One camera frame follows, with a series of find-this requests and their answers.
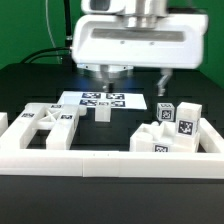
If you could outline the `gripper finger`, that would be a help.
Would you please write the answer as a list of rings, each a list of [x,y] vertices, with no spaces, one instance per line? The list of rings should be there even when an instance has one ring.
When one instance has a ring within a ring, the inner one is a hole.
[[[114,83],[110,80],[109,77],[109,66],[108,65],[101,65],[100,71],[103,80],[103,90],[105,92],[113,92],[114,91]]]
[[[163,96],[165,93],[165,86],[172,77],[173,70],[170,68],[163,68],[161,70],[161,79],[157,83],[158,95]]]

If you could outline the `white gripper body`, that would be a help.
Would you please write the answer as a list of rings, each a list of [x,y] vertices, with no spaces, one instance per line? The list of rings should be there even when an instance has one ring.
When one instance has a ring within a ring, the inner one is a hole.
[[[171,14],[153,29],[126,28],[123,18],[86,15],[76,24],[76,63],[195,69],[203,60],[205,14]]]

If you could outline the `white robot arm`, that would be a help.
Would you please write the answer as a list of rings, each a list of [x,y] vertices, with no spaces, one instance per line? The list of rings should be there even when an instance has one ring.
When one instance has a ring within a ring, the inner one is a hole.
[[[168,0],[81,0],[84,15],[74,30],[72,58],[95,70],[108,90],[113,72],[159,68],[163,95],[175,69],[195,69],[203,60],[208,15],[195,8],[167,7]]]

